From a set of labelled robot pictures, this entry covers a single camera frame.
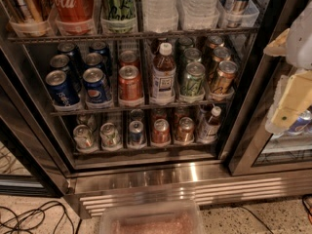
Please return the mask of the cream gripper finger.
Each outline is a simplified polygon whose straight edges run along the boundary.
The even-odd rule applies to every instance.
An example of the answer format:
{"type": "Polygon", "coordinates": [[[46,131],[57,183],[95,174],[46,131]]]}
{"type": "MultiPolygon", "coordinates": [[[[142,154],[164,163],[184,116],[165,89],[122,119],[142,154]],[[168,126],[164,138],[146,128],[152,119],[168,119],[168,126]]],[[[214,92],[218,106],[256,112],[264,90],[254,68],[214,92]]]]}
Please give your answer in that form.
{"type": "Polygon", "coordinates": [[[275,40],[269,43],[263,52],[270,57],[284,57],[286,55],[286,42],[289,29],[284,30],[275,40]]]}
{"type": "Polygon", "coordinates": [[[270,109],[270,130],[287,130],[312,104],[312,71],[298,69],[292,76],[282,75],[270,109]]]}

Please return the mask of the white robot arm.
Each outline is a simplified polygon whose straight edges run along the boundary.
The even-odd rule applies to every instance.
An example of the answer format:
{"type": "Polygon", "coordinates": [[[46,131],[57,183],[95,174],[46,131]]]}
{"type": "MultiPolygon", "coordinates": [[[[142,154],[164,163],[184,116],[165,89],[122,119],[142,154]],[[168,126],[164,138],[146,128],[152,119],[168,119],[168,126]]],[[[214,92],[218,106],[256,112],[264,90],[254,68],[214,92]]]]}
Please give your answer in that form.
{"type": "Polygon", "coordinates": [[[281,76],[267,114],[266,131],[278,134],[288,130],[312,104],[312,2],[263,52],[271,57],[285,57],[296,68],[290,77],[281,76]]]}

